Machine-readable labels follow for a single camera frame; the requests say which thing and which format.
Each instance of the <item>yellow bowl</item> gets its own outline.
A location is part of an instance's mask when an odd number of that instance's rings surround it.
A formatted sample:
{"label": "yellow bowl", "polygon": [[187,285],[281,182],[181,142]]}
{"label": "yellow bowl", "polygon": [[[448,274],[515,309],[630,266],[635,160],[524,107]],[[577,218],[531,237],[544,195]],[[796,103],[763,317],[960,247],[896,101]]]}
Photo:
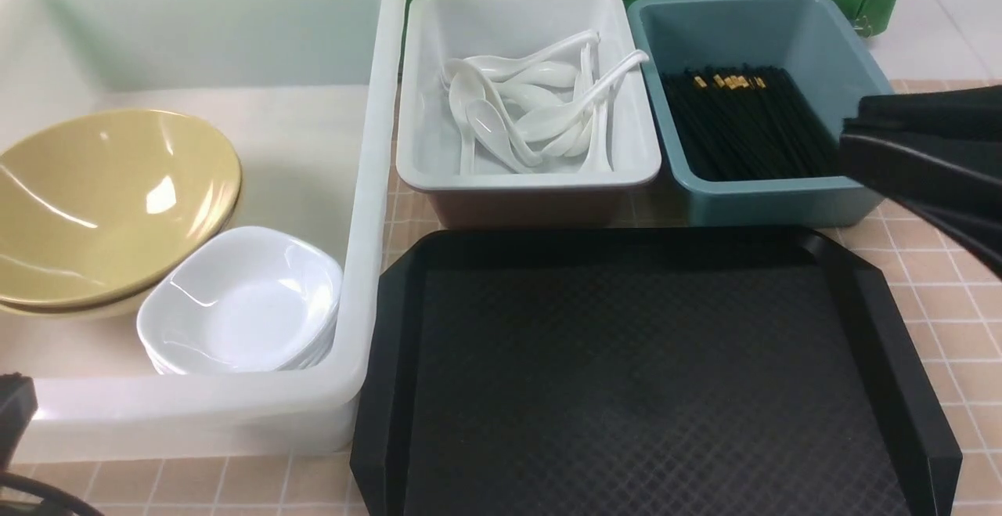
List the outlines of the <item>yellow bowl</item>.
{"label": "yellow bowl", "polygon": [[0,314],[17,314],[18,317],[33,317],[46,320],[69,320],[75,321],[99,321],[101,319],[114,319],[124,317],[126,314],[135,314],[147,296],[156,289],[158,282],[154,282],[150,288],[142,289],[135,295],[123,296],[123,298],[111,303],[101,303],[98,306],[70,307],[66,309],[42,309],[32,307],[18,307],[0,303]]}
{"label": "yellow bowl", "polygon": [[215,234],[240,163],[193,116],[121,109],[0,155],[0,302],[86,308],[150,287]]}

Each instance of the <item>white dish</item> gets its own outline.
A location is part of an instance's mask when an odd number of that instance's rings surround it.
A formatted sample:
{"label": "white dish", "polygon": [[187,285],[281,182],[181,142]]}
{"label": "white dish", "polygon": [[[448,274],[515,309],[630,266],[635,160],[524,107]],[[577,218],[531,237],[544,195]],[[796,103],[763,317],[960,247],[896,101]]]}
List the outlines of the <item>white dish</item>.
{"label": "white dish", "polygon": [[279,371],[312,359],[333,327],[341,284],[339,264],[314,245],[269,227],[235,227],[153,289],[136,330],[175,373]]}

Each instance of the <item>teal container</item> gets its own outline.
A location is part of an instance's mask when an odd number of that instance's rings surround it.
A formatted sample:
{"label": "teal container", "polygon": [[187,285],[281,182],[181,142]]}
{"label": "teal container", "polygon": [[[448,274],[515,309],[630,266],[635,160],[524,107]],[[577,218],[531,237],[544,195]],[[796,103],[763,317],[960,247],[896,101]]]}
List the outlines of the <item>teal container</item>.
{"label": "teal container", "polygon": [[706,181],[690,169],[662,73],[704,66],[779,66],[789,71],[834,138],[860,98],[891,83],[831,0],[638,0],[628,10],[633,41],[650,55],[644,81],[671,173],[688,192],[692,226],[848,226],[881,201],[849,177]]}

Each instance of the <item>plastic bin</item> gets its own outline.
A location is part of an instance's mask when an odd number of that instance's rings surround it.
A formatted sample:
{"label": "plastic bin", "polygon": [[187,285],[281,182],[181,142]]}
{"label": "plastic bin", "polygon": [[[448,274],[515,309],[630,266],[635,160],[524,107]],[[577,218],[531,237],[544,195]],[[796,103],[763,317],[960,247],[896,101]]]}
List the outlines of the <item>plastic bin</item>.
{"label": "plastic bin", "polygon": [[780,66],[835,138],[864,95],[891,83],[831,0],[639,0],[629,7],[642,70],[674,179],[687,191],[692,226],[859,222],[881,195],[849,177],[705,181],[688,166],[661,73],[701,66]]}
{"label": "plastic bin", "polygon": [[333,348],[305,371],[160,377],[134,317],[0,314],[0,373],[35,378],[39,399],[18,462],[348,443],[376,315],[405,4],[0,0],[0,149],[96,109],[203,117],[243,166],[232,224],[304,238],[345,273]]}
{"label": "plastic bin", "polygon": [[[476,149],[476,174],[460,176],[460,135],[442,83],[445,60],[469,55],[520,58],[595,28],[597,73],[634,48],[622,0],[414,0],[401,80],[397,169],[428,192],[447,227],[604,224],[620,198],[661,165],[643,78],[630,71],[609,108],[612,173],[575,173],[584,156],[518,174]],[[578,52],[568,52],[576,63]]]}

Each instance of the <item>stacked bowls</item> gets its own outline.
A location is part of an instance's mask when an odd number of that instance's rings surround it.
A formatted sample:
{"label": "stacked bowls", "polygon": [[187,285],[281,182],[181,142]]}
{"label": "stacked bowls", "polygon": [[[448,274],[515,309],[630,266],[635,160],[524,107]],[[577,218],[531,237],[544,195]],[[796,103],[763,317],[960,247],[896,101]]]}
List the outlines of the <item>stacked bowls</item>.
{"label": "stacked bowls", "polygon": [[334,344],[340,264],[261,226],[223,231],[142,304],[139,340],[160,374],[305,370]]}
{"label": "stacked bowls", "polygon": [[56,124],[0,155],[0,310],[134,312],[225,227],[236,152],[204,120],[150,109]]}

